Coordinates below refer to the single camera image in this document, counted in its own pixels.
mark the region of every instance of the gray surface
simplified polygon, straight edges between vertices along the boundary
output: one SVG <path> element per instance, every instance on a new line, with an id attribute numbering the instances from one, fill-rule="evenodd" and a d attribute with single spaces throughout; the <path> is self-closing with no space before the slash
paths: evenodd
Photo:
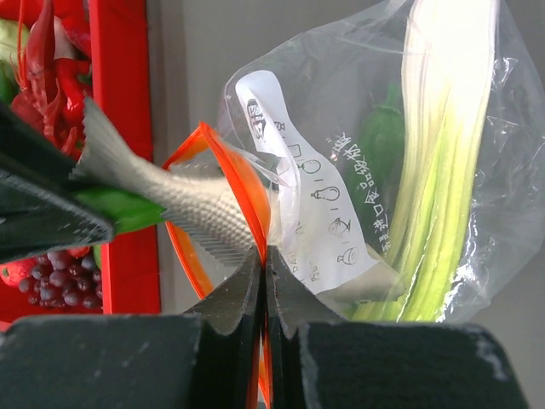
<path id="1" fill-rule="evenodd" d="M 162 163 L 198 121 L 215 123 L 224 83 L 237 69 L 299 32 L 364 9 L 372 0 L 153 0 L 150 20 L 156 160 Z M 543 0 L 508 2 L 545 78 Z M 183 311 L 197 298 L 164 228 L 159 230 L 163 305 Z M 545 407 L 545 251 L 474 321 L 503 343 L 533 407 Z"/>

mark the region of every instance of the white label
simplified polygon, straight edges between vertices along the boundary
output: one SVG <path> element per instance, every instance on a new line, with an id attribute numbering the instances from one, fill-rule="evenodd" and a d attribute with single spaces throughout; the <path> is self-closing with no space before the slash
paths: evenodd
<path id="1" fill-rule="evenodd" d="M 367 252 L 339 171 L 291 123 L 276 76 L 252 72 L 237 82 L 235 90 L 255 148 L 280 158 L 278 173 L 286 181 L 286 186 L 278 187 L 280 250 L 293 275 L 318 294 L 373 267 L 377 261 Z"/>

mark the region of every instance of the transparent bag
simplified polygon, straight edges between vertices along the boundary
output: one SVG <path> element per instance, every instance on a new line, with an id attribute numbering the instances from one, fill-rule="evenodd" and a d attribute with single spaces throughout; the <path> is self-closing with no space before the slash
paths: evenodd
<path id="1" fill-rule="evenodd" d="M 309 290 L 349 319 L 465 320 L 543 242 L 545 94 L 507 6 L 500 3 L 494 20 L 490 95 L 482 118 L 474 114 L 482 131 L 474 172 L 471 158 L 465 162 L 472 177 L 461 185 L 469 193 L 464 202 L 463 194 L 440 194 L 445 180 L 456 180 L 456 168 L 432 171 L 447 153 L 457 157 L 458 146 L 438 161 L 439 143 L 430 155 L 405 143 L 416 118 L 405 113 L 402 81 L 407 26 L 416 25 L 412 4 L 386 1 L 292 38 L 239 70 L 221 103 L 220 135 L 276 192 L 269 244 Z M 422 174 L 437 179 L 432 201 L 418 192 L 404 199 L 412 182 L 415 191 L 425 188 L 404 173 L 411 154 Z M 458 206 L 455 223 L 438 216 L 441 201 Z M 396 216 L 398 207 L 409 210 L 405 219 Z M 424 227 L 413 222 L 426 217 Z M 394 240 L 396 218 L 405 220 L 396 227 L 405 233 Z M 416 247 L 411 226 L 421 229 L 413 232 L 421 238 Z M 441 246 L 433 252 L 434 234 Z M 388 255 L 393 245 L 401 256 Z M 412 263 L 400 268 L 403 254 Z"/>

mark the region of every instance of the red box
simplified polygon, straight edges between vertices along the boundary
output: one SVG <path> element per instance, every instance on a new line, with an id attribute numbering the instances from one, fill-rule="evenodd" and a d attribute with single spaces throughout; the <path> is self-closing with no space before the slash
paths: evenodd
<path id="1" fill-rule="evenodd" d="M 95 100 L 140 156 L 152 159 L 146 0 L 89 0 Z M 104 314 L 161 311 L 156 228 L 102 247 Z M 0 330 L 33 314 L 16 288 L 0 285 Z M 73 313 L 88 313 L 78 309 Z"/>

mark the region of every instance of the white vegetable stalk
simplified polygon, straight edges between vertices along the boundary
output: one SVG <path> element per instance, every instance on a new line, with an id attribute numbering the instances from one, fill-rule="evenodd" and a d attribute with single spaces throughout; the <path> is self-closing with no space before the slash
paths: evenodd
<path id="1" fill-rule="evenodd" d="M 441 314 L 468 226 L 498 11 L 499 0 L 415 0 L 411 8 L 401 72 L 404 168 L 387 253 L 410 290 L 359 318 Z"/>

